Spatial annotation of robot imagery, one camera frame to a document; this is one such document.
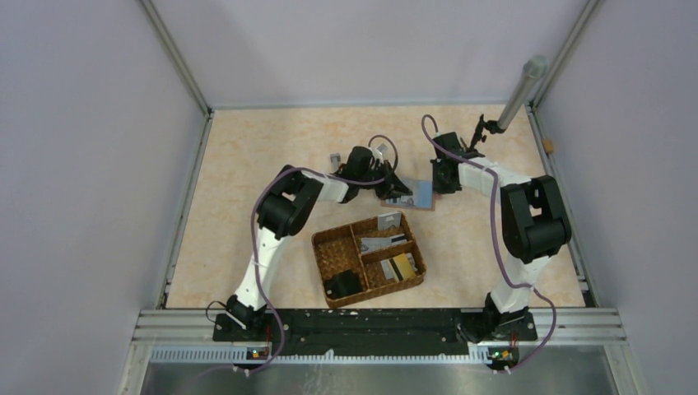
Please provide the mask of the silver striped card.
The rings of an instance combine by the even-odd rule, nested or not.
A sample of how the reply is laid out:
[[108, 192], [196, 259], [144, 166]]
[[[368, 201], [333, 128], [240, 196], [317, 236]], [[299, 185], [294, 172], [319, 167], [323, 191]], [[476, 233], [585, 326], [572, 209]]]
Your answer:
[[386, 199], [382, 201], [382, 204], [386, 207], [398, 207], [413, 209], [415, 207], [415, 202], [412, 197], [399, 197], [394, 199]]

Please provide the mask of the brown leather card holder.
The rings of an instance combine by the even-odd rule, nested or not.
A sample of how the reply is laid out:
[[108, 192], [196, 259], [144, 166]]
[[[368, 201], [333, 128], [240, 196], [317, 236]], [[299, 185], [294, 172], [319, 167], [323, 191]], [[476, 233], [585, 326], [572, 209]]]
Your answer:
[[411, 196], [415, 202], [415, 207], [409, 210], [434, 211], [435, 198], [432, 190], [432, 182], [423, 179], [404, 179], [403, 181], [413, 192]]

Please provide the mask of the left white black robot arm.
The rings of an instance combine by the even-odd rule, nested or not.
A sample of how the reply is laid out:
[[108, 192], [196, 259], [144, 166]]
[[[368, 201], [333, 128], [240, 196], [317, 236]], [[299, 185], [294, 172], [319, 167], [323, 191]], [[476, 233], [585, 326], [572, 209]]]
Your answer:
[[280, 314], [270, 301], [271, 286], [286, 246], [305, 227], [317, 202], [346, 204], [362, 189], [380, 200], [408, 197], [412, 190], [397, 176], [396, 162], [379, 148], [355, 146], [332, 173], [286, 165], [261, 192], [250, 215], [253, 252], [244, 278], [216, 316], [214, 338], [237, 333], [245, 340], [259, 337], [267, 327], [265, 315]]

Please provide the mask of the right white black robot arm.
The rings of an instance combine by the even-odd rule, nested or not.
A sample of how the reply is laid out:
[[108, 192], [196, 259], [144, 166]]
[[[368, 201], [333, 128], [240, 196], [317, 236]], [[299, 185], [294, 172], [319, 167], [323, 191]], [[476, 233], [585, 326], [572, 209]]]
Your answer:
[[466, 324], [470, 342], [504, 339], [525, 324], [542, 269], [571, 239], [571, 226], [557, 181], [508, 170], [460, 146], [456, 133], [432, 138], [437, 165], [448, 165], [447, 180], [490, 199], [491, 238], [500, 282], [480, 315]]

